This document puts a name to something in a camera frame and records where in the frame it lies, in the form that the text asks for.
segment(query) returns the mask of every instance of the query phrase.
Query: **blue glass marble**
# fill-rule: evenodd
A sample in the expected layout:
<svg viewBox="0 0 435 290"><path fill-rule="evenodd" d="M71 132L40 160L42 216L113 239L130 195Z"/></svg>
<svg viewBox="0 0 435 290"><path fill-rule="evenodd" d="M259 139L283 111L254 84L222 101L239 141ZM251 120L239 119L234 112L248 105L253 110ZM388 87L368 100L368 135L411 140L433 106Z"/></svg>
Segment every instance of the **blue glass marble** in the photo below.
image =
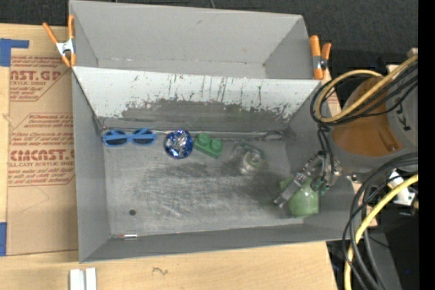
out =
<svg viewBox="0 0 435 290"><path fill-rule="evenodd" d="M173 158L186 158L193 150L193 139L187 130L176 130L167 135L164 149Z"/></svg>

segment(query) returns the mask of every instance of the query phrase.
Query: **yellow cable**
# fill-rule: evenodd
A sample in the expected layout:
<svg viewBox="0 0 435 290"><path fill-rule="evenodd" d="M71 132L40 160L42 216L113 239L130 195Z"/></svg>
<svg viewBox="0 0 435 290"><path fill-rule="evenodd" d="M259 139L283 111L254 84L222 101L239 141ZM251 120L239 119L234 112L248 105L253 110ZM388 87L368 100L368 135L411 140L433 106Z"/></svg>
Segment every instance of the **yellow cable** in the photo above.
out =
<svg viewBox="0 0 435 290"><path fill-rule="evenodd" d="M337 121L337 120L341 119L342 117L348 115L353 110L355 110L357 107L359 107L362 103L364 103L367 99L369 99L373 94L375 94L381 88L383 88L385 85L387 85L393 78L395 78L395 76L397 76L397 74L401 73L409 65L414 63L417 59L418 59L418 56L413 56L413 57L405 60L401 65L396 67L390 74L386 75L383 79L378 81L371 89L369 89L366 93L364 93L364 95L361 98L356 100L352 105L348 106L346 109L342 110L339 114L332 116L332 117L323 117L321 114L321 104L323 103L323 99L329 93L329 91L331 91L331 89L333 89L333 87L335 87L335 85L337 85L337 83L348 78L349 76L362 74L362 73L367 74L367 75L371 75L371 76L377 76L377 77L382 76L379 73L376 73L376 72L371 71L371 70L366 70L366 69L349 71L347 73L340 75L336 79L332 80L332 82L328 85L328 87L325 88L325 90L322 91L322 93L319 95L319 98L317 99L316 104L315 104L315 114L316 114L317 118L322 122L328 123L328 122Z"/></svg>
<svg viewBox="0 0 435 290"><path fill-rule="evenodd" d="M418 182L419 175L413 175L408 180L404 181L400 185L396 186L392 191L388 192L382 200L379 201L378 204L375 205L375 207L369 212L369 214L366 216L366 218L363 220L359 228L357 229L357 232L355 233L355 241L358 244L362 234L366 230L366 228L370 225L370 222L378 215L378 213L382 210L384 206L386 206L400 191L402 191L404 188L411 186L412 184ZM353 249L352 246L349 247L349 250L347 251L347 255L349 257L349 260L352 261L353 259ZM348 262L345 264L345 290L352 290L351 286L351 266Z"/></svg>

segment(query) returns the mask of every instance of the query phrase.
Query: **blue tape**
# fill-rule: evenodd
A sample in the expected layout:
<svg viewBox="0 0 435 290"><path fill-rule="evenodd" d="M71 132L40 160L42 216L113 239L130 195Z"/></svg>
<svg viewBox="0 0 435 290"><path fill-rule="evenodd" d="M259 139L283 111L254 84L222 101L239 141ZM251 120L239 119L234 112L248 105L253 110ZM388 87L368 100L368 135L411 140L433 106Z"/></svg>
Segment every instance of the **blue tape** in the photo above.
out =
<svg viewBox="0 0 435 290"><path fill-rule="evenodd" d="M11 66L12 48L29 48L29 40L0 39L0 66Z"/></svg>
<svg viewBox="0 0 435 290"><path fill-rule="evenodd" d="M0 222L0 256L6 256L6 222Z"/></svg>

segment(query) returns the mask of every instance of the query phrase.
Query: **cardboard sheet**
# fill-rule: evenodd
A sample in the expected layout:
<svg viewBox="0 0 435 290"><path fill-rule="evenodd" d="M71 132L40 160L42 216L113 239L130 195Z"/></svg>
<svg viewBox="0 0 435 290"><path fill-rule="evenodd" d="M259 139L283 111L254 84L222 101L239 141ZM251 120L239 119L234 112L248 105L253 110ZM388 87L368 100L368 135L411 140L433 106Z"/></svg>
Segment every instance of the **cardboard sheet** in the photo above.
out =
<svg viewBox="0 0 435 290"><path fill-rule="evenodd" d="M54 27L59 41L66 29ZM71 70L42 26L2 24L12 50L7 120L7 255L77 249Z"/></svg>

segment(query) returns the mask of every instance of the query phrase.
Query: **clear plastic object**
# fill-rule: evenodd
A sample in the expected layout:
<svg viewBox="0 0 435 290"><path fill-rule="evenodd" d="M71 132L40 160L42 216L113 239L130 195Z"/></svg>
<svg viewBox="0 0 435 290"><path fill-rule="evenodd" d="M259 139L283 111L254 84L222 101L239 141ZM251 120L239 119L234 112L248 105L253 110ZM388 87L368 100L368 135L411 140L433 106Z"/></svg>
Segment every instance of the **clear plastic object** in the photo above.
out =
<svg viewBox="0 0 435 290"><path fill-rule="evenodd" d="M231 160L237 163L242 174L257 173L266 166L263 152L245 143L236 145L231 153Z"/></svg>

